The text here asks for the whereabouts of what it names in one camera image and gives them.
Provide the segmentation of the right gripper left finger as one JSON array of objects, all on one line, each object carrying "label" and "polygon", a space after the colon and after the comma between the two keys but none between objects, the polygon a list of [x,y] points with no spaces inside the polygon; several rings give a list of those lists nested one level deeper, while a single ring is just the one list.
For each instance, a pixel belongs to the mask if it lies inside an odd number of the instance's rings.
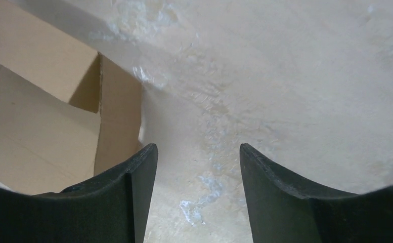
[{"label": "right gripper left finger", "polygon": [[143,242],[157,161],[149,144],[59,193],[0,188],[0,242]]}]

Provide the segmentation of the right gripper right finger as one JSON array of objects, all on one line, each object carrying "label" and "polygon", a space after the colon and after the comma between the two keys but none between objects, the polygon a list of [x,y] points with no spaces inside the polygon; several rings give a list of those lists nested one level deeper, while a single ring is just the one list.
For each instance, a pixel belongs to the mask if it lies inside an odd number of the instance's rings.
[{"label": "right gripper right finger", "polygon": [[239,153],[254,242],[393,242],[393,185],[354,194],[309,180],[247,143]]}]

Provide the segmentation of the brown cardboard box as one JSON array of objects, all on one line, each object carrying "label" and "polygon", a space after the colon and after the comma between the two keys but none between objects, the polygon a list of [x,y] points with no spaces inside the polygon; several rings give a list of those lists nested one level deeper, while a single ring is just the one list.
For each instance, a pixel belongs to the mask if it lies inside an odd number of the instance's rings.
[{"label": "brown cardboard box", "polygon": [[118,64],[0,1],[0,187],[58,192],[139,148],[142,84]]}]

